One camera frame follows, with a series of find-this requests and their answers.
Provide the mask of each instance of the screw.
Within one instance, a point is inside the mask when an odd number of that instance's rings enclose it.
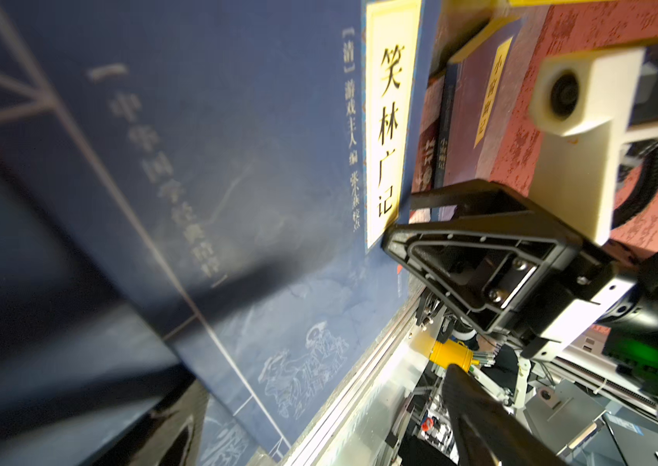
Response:
[[[526,270],[531,264],[529,264],[528,261],[521,259],[520,257],[516,257],[513,259],[513,268],[515,270]]]
[[[487,297],[493,302],[493,303],[500,303],[502,302],[503,299],[505,299],[505,292],[499,288],[493,288],[489,290],[489,293],[487,293]]]

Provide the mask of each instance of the wire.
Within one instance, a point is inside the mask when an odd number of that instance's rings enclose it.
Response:
[[[508,338],[506,343],[515,350],[521,350],[521,351],[523,350],[523,345],[513,338]]]
[[[583,455],[586,464],[591,464],[591,461],[588,461],[588,457],[585,455],[585,448],[580,448],[580,453]]]
[[[544,369],[544,373],[547,375],[547,378],[549,379],[549,384],[551,384],[551,386],[553,386],[553,387],[556,387],[557,384],[554,383],[554,378],[552,378],[552,373],[549,372],[549,369],[547,368],[547,365],[544,364],[541,361],[539,361],[539,365],[541,366],[542,369]]]
[[[498,345],[497,345],[496,343],[492,343],[487,337],[485,337],[485,336],[482,335],[481,333],[479,334],[479,336],[482,337],[482,339],[483,339],[484,341],[486,341],[487,343],[490,343],[493,347],[495,347],[495,348],[498,347]]]
[[[658,145],[642,162],[640,178],[623,203],[614,209],[612,229],[619,228],[645,210],[658,192]]]
[[[603,416],[601,416],[601,419],[604,421],[604,424],[606,424],[606,428],[609,430],[609,434],[611,434],[611,439],[614,442],[614,445],[616,446],[616,451],[619,452],[619,456],[621,456],[621,461],[624,464],[629,464],[627,462],[627,459],[624,458],[624,453],[621,452],[621,448],[619,447],[619,443],[616,442],[616,437],[614,436],[614,429],[612,429],[611,424],[609,423],[609,420],[606,419],[606,414],[604,413]]]

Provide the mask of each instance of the yellow title label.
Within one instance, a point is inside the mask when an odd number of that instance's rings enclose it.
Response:
[[[421,6],[366,7],[366,247],[399,217]]]
[[[510,50],[510,43],[513,38],[501,43],[498,51],[494,54],[494,62],[492,63],[492,72],[489,74],[489,82],[487,83],[487,93],[484,97],[484,104],[482,104],[482,116],[479,117],[479,126],[477,127],[477,138],[473,142],[473,146],[477,144],[484,137],[484,132],[487,130],[487,123],[489,122],[489,115],[492,113],[494,106],[494,95],[498,93],[498,85],[500,84],[500,77],[503,74],[505,67],[505,59]]]

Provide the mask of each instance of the white line illustration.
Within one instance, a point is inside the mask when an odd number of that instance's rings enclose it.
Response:
[[[199,456],[199,466],[234,466],[249,447],[249,434],[233,420],[220,424],[206,417],[204,423],[204,429],[213,423],[220,430],[215,438],[204,439],[203,443],[208,445]]]
[[[308,330],[308,353],[291,359],[289,351],[282,349],[268,358],[259,383],[265,384],[265,395],[275,398],[280,416],[298,419],[347,361],[348,348],[348,342],[333,336],[324,321]]]
[[[269,451],[270,456],[274,455],[275,452],[280,448],[280,443],[282,443],[282,439],[278,440],[278,443],[275,443],[275,446],[273,446],[272,449]]]

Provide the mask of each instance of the yellow cylinder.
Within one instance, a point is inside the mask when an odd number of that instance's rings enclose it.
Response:
[[[464,343],[448,340],[446,343],[435,342],[430,360],[440,367],[447,369],[449,365],[455,364],[468,372],[472,365],[473,351],[468,349]]]

